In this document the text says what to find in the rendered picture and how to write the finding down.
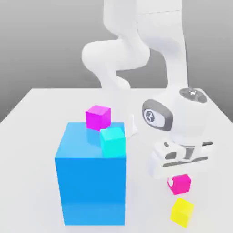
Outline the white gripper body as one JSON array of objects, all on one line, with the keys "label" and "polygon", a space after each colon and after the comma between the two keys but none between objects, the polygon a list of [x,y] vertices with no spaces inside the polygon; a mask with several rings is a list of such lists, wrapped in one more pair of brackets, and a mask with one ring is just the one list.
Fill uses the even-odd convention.
[{"label": "white gripper body", "polygon": [[206,171],[209,167],[209,158],[200,157],[193,161],[165,161],[153,152],[150,160],[150,174],[154,179],[170,178],[183,174]]}]

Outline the small pink cube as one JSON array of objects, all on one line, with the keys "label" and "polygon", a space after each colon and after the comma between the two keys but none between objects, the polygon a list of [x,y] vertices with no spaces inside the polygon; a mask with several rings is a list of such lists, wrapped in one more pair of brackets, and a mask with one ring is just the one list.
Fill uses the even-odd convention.
[{"label": "small pink cube", "polygon": [[174,195],[187,193],[190,190],[191,179],[187,174],[172,177],[173,185],[169,186]]}]

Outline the small yellow cube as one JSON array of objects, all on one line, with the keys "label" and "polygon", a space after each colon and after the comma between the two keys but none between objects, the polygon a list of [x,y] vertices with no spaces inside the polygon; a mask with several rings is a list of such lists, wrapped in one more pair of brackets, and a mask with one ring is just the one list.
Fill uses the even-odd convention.
[{"label": "small yellow cube", "polygon": [[186,228],[192,217],[194,204],[178,198],[171,211],[170,220]]}]

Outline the small cyan cube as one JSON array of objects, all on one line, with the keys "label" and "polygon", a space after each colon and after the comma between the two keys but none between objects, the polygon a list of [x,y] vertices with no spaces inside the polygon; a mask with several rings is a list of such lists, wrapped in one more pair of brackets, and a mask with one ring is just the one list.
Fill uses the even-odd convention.
[{"label": "small cyan cube", "polygon": [[120,127],[101,129],[100,142],[103,157],[126,157],[126,138]]}]

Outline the small magenta cube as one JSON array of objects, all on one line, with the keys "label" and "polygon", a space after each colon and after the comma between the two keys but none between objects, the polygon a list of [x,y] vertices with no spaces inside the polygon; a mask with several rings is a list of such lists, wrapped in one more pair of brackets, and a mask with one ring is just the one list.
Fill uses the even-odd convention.
[{"label": "small magenta cube", "polygon": [[94,105],[86,111],[86,127],[95,131],[106,129],[111,124],[111,108]]}]

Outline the large blue box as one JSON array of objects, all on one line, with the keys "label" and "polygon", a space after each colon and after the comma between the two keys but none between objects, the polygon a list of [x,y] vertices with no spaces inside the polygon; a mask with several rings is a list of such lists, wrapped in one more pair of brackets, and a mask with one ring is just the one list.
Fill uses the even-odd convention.
[{"label": "large blue box", "polygon": [[66,226],[125,224],[127,157],[106,157],[101,134],[85,122],[69,122],[55,155]]}]

